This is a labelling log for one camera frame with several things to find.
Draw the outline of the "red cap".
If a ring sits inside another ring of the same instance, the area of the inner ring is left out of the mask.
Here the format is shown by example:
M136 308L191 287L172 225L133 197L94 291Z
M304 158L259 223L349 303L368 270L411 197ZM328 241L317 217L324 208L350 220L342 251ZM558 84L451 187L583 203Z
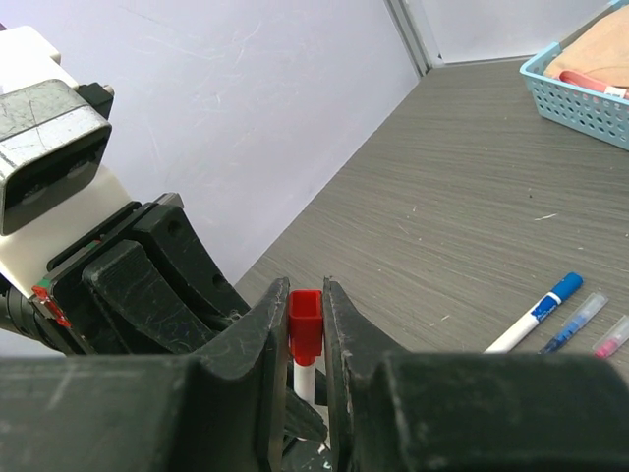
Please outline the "red cap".
M307 367L323 348L322 292L295 290L288 298L289 346L296 364Z

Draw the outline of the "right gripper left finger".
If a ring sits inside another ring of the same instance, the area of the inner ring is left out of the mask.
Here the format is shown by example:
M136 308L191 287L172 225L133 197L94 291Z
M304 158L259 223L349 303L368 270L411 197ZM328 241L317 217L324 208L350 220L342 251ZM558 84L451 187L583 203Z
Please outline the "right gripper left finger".
M1 363L5 471L277 471L290 283L188 355Z

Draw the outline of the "white marker blue print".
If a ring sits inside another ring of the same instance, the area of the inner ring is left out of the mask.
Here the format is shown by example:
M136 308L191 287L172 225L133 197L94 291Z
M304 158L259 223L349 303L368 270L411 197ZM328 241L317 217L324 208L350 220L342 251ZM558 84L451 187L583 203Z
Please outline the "white marker blue print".
M568 272L510 328L504 331L485 351L484 354L503 354L510 352L525 339L554 310L569 299L584 283L583 277L576 272Z

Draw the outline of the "red gel pen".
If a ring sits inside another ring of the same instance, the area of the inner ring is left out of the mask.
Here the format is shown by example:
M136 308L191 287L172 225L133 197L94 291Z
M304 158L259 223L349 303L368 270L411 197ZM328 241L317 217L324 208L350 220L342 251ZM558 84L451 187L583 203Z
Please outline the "red gel pen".
M615 334L607 336L594 347L594 354L601 359L609 358L623 346L627 339L627 335Z

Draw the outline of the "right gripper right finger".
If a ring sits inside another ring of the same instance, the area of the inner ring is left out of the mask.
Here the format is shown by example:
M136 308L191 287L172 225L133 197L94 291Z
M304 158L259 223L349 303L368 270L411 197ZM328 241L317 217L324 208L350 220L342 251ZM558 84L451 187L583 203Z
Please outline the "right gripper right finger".
M417 353L322 288L337 471L624 471L628 386L592 355Z

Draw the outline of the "white pen with clear cap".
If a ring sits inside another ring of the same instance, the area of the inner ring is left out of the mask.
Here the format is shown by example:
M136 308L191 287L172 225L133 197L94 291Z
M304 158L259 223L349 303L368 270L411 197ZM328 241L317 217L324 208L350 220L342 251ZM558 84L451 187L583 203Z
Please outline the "white pen with clear cap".
M309 405L315 404L315 364L301 365L293 361L293 389Z

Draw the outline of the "blue gel pen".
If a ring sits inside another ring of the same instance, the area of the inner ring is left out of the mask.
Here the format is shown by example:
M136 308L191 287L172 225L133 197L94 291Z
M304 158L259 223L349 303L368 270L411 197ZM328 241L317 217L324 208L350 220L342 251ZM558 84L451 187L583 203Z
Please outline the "blue gel pen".
M588 321L584 317L573 317L540 351L539 354L554 353L561 349Z

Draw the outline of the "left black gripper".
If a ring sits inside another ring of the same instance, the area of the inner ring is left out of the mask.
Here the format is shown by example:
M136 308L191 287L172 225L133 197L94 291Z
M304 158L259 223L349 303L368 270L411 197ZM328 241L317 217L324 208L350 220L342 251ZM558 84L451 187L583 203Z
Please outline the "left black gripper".
M2 329L65 355L188 355L194 415L213 429L326 438L320 415L287 384L296 376L289 280L250 306L181 207L130 202L97 215L92 204L58 206L2 247Z

